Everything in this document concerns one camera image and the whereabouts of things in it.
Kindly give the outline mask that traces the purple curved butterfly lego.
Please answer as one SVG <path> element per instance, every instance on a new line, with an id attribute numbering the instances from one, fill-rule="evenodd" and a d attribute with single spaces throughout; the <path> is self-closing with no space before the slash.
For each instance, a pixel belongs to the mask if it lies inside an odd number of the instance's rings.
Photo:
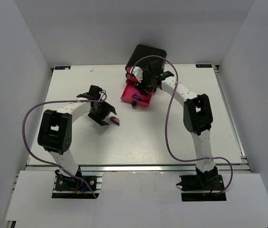
<path id="1" fill-rule="evenodd" d="M 120 120 L 115 116 L 111 116 L 110 121 L 116 125 L 120 125 Z"/>

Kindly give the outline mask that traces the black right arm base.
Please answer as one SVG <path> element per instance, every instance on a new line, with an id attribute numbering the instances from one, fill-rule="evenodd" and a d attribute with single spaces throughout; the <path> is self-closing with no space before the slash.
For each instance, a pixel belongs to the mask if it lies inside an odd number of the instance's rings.
<path id="1" fill-rule="evenodd" d="M 183 202 L 215 202 L 226 201 L 223 178 L 217 167 L 201 172 L 196 169 L 195 175 L 182 175 L 176 187 L 181 190 Z"/>

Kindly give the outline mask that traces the pink drawer with black knob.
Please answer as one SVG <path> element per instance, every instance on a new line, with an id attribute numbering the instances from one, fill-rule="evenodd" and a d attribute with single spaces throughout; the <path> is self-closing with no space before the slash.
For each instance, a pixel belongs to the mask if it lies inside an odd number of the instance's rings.
<path id="1" fill-rule="evenodd" d="M 130 75 L 136 75 L 137 74 L 137 72 L 139 71 L 139 67 L 137 67 L 137 66 L 135 66 L 135 67 L 133 67 L 133 66 L 126 66 L 125 67 L 125 70 L 126 70 L 126 72 L 128 73 L 128 74 L 130 74 Z"/>

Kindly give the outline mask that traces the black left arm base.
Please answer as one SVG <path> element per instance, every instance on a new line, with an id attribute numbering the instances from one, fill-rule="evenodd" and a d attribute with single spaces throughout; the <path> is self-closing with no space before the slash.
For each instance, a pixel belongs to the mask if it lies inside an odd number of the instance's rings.
<path id="1" fill-rule="evenodd" d="M 87 184 L 73 177 L 65 176 L 55 170 L 55 181 L 52 191 L 53 199 L 96 199 L 101 190 L 100 176 L 81 176 Z"/>

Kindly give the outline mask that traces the purple butterfly lego brick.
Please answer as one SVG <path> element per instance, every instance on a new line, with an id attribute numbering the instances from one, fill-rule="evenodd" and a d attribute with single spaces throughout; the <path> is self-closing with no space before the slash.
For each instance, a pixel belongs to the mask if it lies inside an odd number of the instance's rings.
<path id="1" fill-rule="evenodd" d="M 137 101 L 142 101 L 142 98 L 138 94 L 133 94 L 132 98 Z"/>

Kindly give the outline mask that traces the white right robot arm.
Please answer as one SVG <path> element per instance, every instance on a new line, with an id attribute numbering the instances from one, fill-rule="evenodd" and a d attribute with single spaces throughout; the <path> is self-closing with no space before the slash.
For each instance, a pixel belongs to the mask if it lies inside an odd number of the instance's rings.
<path id="1" fill-rule="evenodd" d="M 206 94 L 199 95 L 179 81 L 176 68 L 172 67 L 174 73 L 164 72 L 157 61 L 149 63 L 144 72 L 137 65 L 131 68 L 130 73 L 136 77 L 138 85 L 143 89 L 159 88 L 171 95 L 165 118 L 165 143 L 170 156 L 179 162 L 196 162 L 196 172 L 209 178 L 217 175 L 216 165 L 212 158 L 210 131 L 213 115 L 209 97 Z M 195 148 L 196 158 L 182 160 L 175 157 L 168 142 L 168 120 L 173 100 L 183 107 L 183 124 L 191 134 Z"/>

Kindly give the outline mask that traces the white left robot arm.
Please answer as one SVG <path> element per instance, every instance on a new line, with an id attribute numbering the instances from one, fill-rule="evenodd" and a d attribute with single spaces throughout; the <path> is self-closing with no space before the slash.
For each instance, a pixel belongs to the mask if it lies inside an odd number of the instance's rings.
<path id="1" fill-rule="evenodd" d="M 79 176 L 79 165 L 75 162 L 70 150 L 72 143 L 72 125 L 84 114 L 100 126 L 108 126 L 105 121 L 115 108 L 105 101 L 106 92 L 92 85 L 89 91 L 79 94 L 75 101 L 58 110 L 45 110 L 38 133 L 38 144 L 53 157 L 62 175 Z"/>

